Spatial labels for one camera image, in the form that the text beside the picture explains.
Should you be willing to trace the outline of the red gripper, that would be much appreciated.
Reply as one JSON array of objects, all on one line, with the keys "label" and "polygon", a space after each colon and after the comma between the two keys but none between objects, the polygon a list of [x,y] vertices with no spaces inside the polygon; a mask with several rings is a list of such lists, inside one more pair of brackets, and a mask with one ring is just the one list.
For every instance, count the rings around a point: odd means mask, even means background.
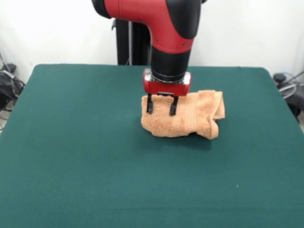
[{"label": "red gripper", "polygon": [[148,94],[146,112],[148,114],[153,113],[152,95],[172,95],[173,102],[170,106],[170,116],[174,116],[176,114],[179,96],[185,96],[189,92],[190,86],[190,72],[186,72],[181,81],[169,83],[157,80],[155,77],[153,77],[150,69],[145,69],[143,72],[143,87],[145,92]]}]

